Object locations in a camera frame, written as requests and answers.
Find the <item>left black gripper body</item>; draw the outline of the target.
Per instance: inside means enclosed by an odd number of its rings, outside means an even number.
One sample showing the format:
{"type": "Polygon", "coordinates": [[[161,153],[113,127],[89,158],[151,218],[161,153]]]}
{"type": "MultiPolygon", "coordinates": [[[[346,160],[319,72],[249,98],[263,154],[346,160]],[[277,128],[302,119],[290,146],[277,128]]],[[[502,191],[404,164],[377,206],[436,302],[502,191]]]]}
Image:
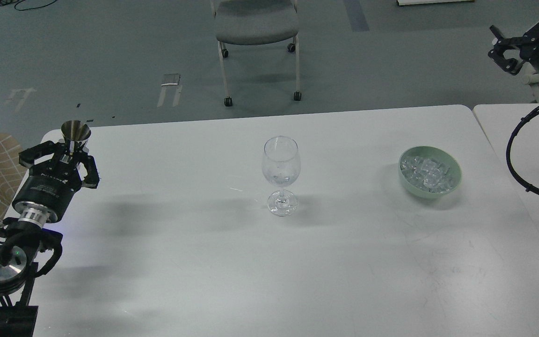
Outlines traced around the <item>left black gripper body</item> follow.
{"type": "Polygon", "coordinates": [[[41,162],[29,175],[15,196],[12,207],[20,222],[43,228],[62,220],[75,193],[82,187],[79,169],[71,163],[56,165],[41,162]]]}

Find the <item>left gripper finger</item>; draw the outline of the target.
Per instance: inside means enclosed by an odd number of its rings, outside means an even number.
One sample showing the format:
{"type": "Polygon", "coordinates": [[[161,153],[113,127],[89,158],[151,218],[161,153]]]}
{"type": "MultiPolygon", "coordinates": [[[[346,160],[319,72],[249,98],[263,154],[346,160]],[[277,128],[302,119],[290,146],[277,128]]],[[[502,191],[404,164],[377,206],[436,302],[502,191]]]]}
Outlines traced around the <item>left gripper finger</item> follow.
{"type": "Polygon", "coordinates": [[[34,147],[28,148],[19,153],[19,164],[31,169],[36,160],[43,156],[53,155],[52,159],[36,165],[39,170],[62,170],[66,168],[66,163],[62,162],[62,157],[66,153],[64,143],[44,142],[34,147]]]}
{"type": "Polygon", "coordinates": [[[77,190],[80,190],[83,187],[88,189],[98,188],[100,177],[94,156],[89,155],[83,150],[79,150],[76,152],[75,157],[79,163],[83,164],[87,172],[87,175],[84,177],[83,181],[81,181],[77,190]]]}

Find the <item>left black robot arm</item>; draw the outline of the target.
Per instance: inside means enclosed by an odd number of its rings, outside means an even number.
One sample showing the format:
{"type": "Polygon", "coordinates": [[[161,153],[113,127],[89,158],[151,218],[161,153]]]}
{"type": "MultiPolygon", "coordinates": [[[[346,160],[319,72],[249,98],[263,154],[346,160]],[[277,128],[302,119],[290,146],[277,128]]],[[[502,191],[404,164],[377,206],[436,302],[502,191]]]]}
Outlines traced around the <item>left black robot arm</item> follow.
{"type": "Polygon", "coordinates": [[[29,304],[36,278],[56,266],[62,233],[45,228],[62,220],[75,193],[96,189],[98,169],[86,141],[47,141],[19,153],[29,171],[0,226],[0,337],[31,337],[38,307],[29,304]]]}

